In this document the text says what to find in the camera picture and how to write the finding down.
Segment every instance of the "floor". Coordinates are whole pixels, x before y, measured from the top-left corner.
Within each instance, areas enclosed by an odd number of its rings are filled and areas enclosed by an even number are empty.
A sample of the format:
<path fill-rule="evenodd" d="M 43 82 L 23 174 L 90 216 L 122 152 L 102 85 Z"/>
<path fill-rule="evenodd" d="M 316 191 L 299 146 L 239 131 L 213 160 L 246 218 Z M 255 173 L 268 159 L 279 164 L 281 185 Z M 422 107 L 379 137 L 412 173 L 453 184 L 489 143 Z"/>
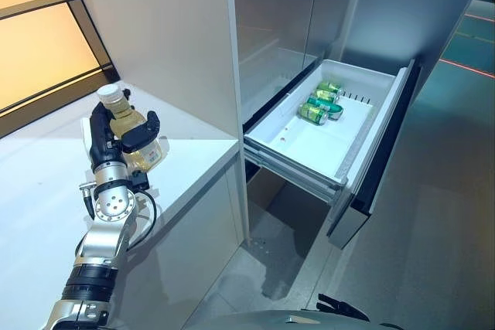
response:
<path fill-rule="evenodd" d="M 407 330 L 495 328 L 495 23 L 483 4 L 467 13 L 405 118 L 375 213 L 346 249 L 325 245 L 321 269 L 298 281 L 317 231 L 300 219 L 318 226 L 325 209 L 284 185 L 268 213 L 251 202 L 253 244 L 187 325 L 314 308 L 322 292 Z M 287 211 L 301 204 L 307 218 Z"/>

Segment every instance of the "window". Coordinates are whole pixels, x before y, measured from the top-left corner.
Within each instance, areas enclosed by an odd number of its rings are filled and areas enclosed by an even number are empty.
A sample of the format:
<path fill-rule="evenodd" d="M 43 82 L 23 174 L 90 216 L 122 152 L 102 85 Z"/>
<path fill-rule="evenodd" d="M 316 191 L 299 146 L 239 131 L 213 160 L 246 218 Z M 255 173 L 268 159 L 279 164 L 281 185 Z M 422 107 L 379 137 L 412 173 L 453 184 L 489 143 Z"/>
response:
<path fill-rule="evenodd" d="M 0 0 L 0 137 L 117 71 L 82 0 Z"/>

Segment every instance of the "refrigerator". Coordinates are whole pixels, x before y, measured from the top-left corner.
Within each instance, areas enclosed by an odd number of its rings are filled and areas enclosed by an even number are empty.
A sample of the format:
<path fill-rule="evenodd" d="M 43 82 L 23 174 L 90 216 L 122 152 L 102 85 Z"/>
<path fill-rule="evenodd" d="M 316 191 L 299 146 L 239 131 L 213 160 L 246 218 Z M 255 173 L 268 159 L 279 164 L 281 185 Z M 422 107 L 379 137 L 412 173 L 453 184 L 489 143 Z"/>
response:
<path fill-rule="evenodd" d="M 469 1 L 235 0 L 247 168 L 328 203 L 337 247 L 373 214 L 408 107 Z M 327 79 L 343 114 L 314 125 L 298 107 Z"/>

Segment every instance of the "robotic arm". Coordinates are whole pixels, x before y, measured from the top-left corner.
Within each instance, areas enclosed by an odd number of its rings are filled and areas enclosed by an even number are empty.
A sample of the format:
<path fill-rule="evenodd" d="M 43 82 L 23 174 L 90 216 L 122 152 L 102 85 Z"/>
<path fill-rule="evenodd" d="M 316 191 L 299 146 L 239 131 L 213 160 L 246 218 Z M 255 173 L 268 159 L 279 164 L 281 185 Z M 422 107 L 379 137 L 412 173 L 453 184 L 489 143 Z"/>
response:
<path fill-rule="evenodd" d="M 91 113 L 89 155 L 96 182 L 82 185 L 81 190 L 94 222 L 77 248 L 73 270 L 45 330 L 97 329 L 107 324 L 115 278 L 137 215 L 135 193 L 149 188 L 146 174 L 129 176 L 122 152 L 133 152 L 153 141 L 159 133 L 159 119 L 149 111 L 148 121 L 121 141 L 114 139 L 110 119 L 112 114 L 102 103 Z M 96 186 L 94 208 L 92 186 Z"/>

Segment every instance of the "window frame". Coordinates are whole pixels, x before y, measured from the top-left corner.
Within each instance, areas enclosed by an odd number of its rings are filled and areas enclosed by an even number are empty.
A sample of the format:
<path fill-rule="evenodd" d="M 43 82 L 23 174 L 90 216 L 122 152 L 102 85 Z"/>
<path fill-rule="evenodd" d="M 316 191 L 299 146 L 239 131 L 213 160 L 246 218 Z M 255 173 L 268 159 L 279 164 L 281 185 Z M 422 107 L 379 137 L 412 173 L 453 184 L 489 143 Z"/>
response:
<path fill-rule="evenodd" d="M 1 108 L 0 138 L 93 93 L 102 85 L 120 80 L 83 0 L 32 0 L 0 9 L 0 21 L 63 3 L 68 5 L 91 52 L 96 58 L 98 67 L 56 83 L 14 104 Z"/>

